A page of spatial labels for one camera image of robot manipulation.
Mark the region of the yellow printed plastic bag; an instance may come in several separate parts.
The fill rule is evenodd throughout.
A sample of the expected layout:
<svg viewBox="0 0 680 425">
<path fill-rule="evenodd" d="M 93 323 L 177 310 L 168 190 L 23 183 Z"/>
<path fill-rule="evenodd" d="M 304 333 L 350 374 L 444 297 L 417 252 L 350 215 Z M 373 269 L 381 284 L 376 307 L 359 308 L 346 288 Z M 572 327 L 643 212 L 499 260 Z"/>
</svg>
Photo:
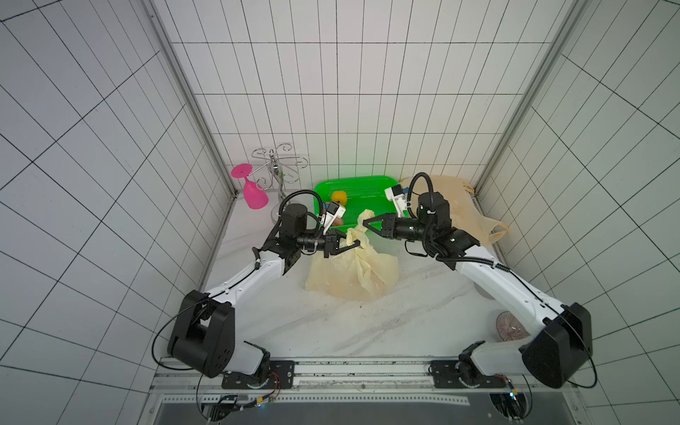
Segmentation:
<svg viewBox="0 0 680 425">
<path fill-rule="evenodd" d="M 349 301 L 372 302 L 395 287 L 400 280 L 398 258 L 379 253 L 369 241 L 368 229 L 363 226 L 365 219 L 374 217 L 371 210 L 362 212 L 358 224 L 347 230 L 340 243 L 345 248 L 359 242 L 359 247 L 327 259 L 320 253 L 313 255 L 306 290 Z"/>
</svg>

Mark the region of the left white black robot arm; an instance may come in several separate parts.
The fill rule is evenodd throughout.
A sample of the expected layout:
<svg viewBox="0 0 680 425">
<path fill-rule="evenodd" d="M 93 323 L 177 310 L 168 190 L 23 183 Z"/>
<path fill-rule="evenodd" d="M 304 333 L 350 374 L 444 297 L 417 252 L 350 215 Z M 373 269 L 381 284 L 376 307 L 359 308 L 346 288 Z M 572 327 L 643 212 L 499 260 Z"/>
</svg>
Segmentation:
<svg viewBox="0 0 680 425">
<path fill-rule="evenodd" d="M 341 246 L 346 235 L 332 228 L 344 214 L 345 208 L 332 202 L 308 228 L 304 205 L 283 207 L 266 241 L 253 248 L 253 263 L 212 290 L 185 296 L 168 341 L 169 356 L 209 378 L 228 373 L 248 378 L 251 385 L 266 384 L 270 353 L 239 339 L 237 308 L 289 272 L 304 253 L 319 251 L 327 259 L 360 247 L 359 241 Z"/>
</svg>

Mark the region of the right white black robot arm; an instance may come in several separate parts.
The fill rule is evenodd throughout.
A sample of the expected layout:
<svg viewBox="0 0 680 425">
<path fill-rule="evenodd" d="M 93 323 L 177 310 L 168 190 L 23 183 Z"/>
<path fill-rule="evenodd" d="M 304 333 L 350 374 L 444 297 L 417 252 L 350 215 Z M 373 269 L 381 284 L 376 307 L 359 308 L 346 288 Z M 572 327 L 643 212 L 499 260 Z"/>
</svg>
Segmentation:
<svg viewBox="0 0 680 425">
<path fill-rule="evenodd" d="M 469 345 L 455 365 L 463 386 L 477 388 L 494 375 L 531 375 L 549 388 L 561 388 L 591 361 L 590 313 L 578 303 L 568 306 L 546 295 L 498 262 L 477 239 L 453 226 L 449 210 L 440 193 L 426 192 L 416 216 L 389 212 L 361 223 L 383 238 L 421 243 L 426 256 L 476 283 L 527 331 L 513 342 Z"/>
</svg>

